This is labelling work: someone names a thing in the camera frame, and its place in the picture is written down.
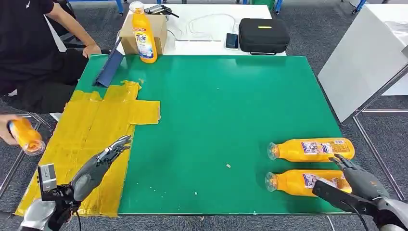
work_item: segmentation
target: white table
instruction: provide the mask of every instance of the white table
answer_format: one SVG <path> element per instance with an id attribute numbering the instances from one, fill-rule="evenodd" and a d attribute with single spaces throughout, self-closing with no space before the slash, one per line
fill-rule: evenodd
<path id="1" fill-rule="evenodd" d="M 340 122 L 376 94 L 408 95 L 408 76 L 387 84 L 408 63 L 402 53 L 408 33 L 390 28 L 389 21 L 408 23 L 408 5 L 365 5 L 318 75 Z"/>
<path id="2" fill-rule="evenodd" d="M 145 4 L 145 8 L 154 5 L 156 4 Z M 249 55 L 241 50 L 227 50 L 225 48 L 227 33 L 237 34 L 238 25 L 243 18 L 272 18 L 266 5 L 167 4 L 167 6 L 180 18 L 169 16 L 167 29 L 177 39 L 170 32 L 167 33 L 163 55 Z"/>

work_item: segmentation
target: bottle label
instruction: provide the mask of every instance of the bottle label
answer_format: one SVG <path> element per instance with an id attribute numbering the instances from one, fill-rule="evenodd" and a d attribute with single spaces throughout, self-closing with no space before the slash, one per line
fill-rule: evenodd
<path id="1" fill-rule="evenodd" d="M 303 179 L 305 180 L 305 188 L 308 188 L 308 189 L 313 189 L 317 180 L 321 180 L 322 182 L 337 188 L 337 185 L 335 182 L 326 180 L 324 178 L 321 178 L 313 174 L 303 174 Z"/>
<path id="2" fill-rule="evenodd" d="M 153 47 L 152 47 L 152 41 L 149 36 L 146 35 L 144 32 L 144 28 L 134 28 L 135 32 L 135 38 L 136 38 L 136 44 L 138 46 L 139 50 L 139 55 L 143 58 L 151 59 L 153 58 Z"/>
<path id="3" fill-rule="evenodd" d="M 304 153 L 309 155 L 346 153 L 350 151 L 343 140 L 335 140 L 328 143 L 302 142 L 302 147 Z"/>
<path id="4" fill-rule="evenodd" d="M 317 142 L 302 142 L 303 151 L 305 154 L 318 154 L 318 143 Z"/>

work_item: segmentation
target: gray carpet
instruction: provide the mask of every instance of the gray carpet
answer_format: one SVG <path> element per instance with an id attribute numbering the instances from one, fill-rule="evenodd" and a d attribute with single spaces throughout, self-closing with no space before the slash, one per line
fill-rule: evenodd
<path id="1" fill-rule="evenodd" d="M 180 3 L 169 0 L 169 3 Z M 190 0 L 189 3 L 214 3 L 209 0 Z M 217 3 L 234 3 L 217 1 Z M 79 22 L 99 43 L 102 48 L 110 48 L 115 43 L 115 37 L 124 18 L 117 13 L 114 2 L 74 2 L 73 7 Z M 353 7 L 348 2 L 340 0 L 285 0 L 282 13 L 278 18 L 284 20 L 290 29 L 291 44 L 288 55 L 304 55 L 317 75 L 325 64 L 331 52 L 352 23 L 354 16 L 350 13 Z M 407 97 L 382 97 L 372 107 L 378 108 L 408 108 Z M 0 114 L 16 113 L 10 107 L 0 103 Z M 52 121 L 49 115 L 43 115 L 47 121 Z M 408 140 L 404 131 L 407 128 L 406 116 L 365 116 L 359 117 L 365 126 L 378 151 L 383 155 L 397 183 L 407 194 L 408 182 L 404 180 L 407 172 L 406 146 Z M 340 126 L 343 135 L 349 138 L 355 148 L 355 161 L 367 171 L 374 174 L 386 186 L 392 197 L 396 197 L 390 182 L 381 172 L 368 146 L 358 132 L 354 123 L 347 121 Z M 44 137 L 51 132 L 44 126 L 40 129 Z M 0 143 L 0 180 L 10 169 L 18 154 L 18 149 Z M 5 196 L 0 200 L 2 211 L 13 211 L 35 170 L 39 157 L 26 156 Z M 357 216 L 330 216 L 335 230 L 363 230 Z M 326 216 L 120 216 L 118 218 L 91 217 L 83 218 L 82 228 L 85 231 L 96 230 L 135 230 L 135 231 L 201 231 L 201 230 L 234 230 L 234 231 L 328 231 L 331 224 Z M 366 218 L 371 230 L 376 230 L 370 218 Z M 0 230 L 13 230 L 21 222 L 20 217 L 12 217 L 0 222 Z M 64 230 L 77 230 L 76 218 Z"/>

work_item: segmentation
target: human hand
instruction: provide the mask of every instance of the human hand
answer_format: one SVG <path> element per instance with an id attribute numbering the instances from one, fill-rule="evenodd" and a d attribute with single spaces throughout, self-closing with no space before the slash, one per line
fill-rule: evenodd
<path id="1" fill-rule="evenodd" d="M 101 54 L 101 49 L 99 48 L 98 45 L 92 44 L 86 46 L 82 51 L 82 55 L 85 56 L 86 58 L 89 58 L 91 54 Z"/>
<path id="2" fill-rule="evenodd" d="M 0 115 L 0 138 L 2 138 L 9 145 L 17 145 L 17 141 L 10 135 L 7 129 L 7 122 L 13 119 L 18 119 L 16 115 Z"/>

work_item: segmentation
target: bottle cap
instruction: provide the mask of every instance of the bottle cap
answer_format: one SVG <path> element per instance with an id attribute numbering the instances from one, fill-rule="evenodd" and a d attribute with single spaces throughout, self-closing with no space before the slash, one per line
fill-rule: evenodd
<path id="1" fill-rule="evenodd" d="M 274 144 L 270 143 L 268 146 L 268 156 L 271 160 L 279 158 L 279 147 Z"/>
<path id="2" fill-rule="evenodd" d="M 142 13 L 144 10 L 144 4 L 140 1 L 134 1 L 129 5 L 129 9 L 133 13 Z"/>
<path id="3" fill-rule="evenodd" d="M 278 178 L 275 174 L 268 172 L 265 177 L 265 185 L 269 192 L 273 192 L 278 189 Z"/>

